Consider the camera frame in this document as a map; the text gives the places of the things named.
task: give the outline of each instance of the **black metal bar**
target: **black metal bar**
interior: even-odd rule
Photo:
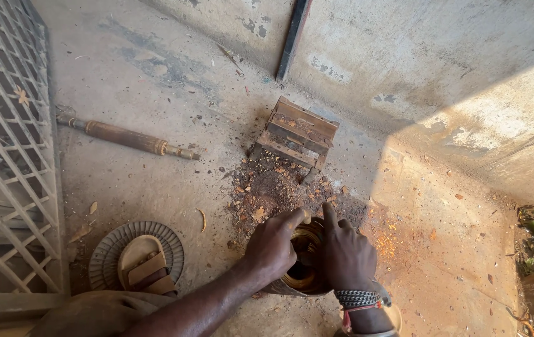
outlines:
[[[294,10],[292,12],[292,22],[290,23],[290,30],[288,30],[288,37],[286,38],[286,45],[284,46],[284,52],[281,55],[281,61],[279,62],[279,69],[275,78],[278,82],[286,80],[290,63],[292,63],[292,57],[294,50],[301,39],[302,28],[307,17],[308,8],[313,0],[297,0],[294,4]]]

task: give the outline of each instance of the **metal lattice gate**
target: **metal lattice gate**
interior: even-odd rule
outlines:
[[[69,295],[46,27],[28,0],[0,0],[0,311]]]

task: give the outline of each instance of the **concrete floor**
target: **concrete floor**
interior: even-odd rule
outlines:
[[[506,256],[516,222],[509,198],[448,174],[393,137],[357,129],[246,61],[238,77],[214,42],[140,2],[33,2],[50,30],[57,104],[184,148],[195,143],[202,154],[200,161],[158,157],[60,128],[68,235],[96,220],[73,244],[74,294],[90,290],[86,267],[97,243],[129,221],[154,220],[178,233],[186,253],[181,294],[230,267],[242,253],[226,244],[234,237],[225,210],[232,181],[218,169],[240,163],[283,95],[341,123],[324,174],[368,206],[361,230],[380,251],[376,277],[402,310],[402,336],[515,335],[507,312],[518,304]],[[202,234],[196,208],[207,215]],[[332,294],[263,295],[243,303],[215,336],[331,336],[341,325],[338,310]]]

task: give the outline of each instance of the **sandal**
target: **sandal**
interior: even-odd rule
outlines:
[[[165,263],[163,246],[152,235],[141,235],[132,240],[123,249],[117,270],[121,286],[126,291],[177,295]]]

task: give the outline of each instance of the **right hand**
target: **right hand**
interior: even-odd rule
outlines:
[[[374,291],[377,250],[348,220],[338,221],[331,203],[323,203],[325,273],[334,290]]]

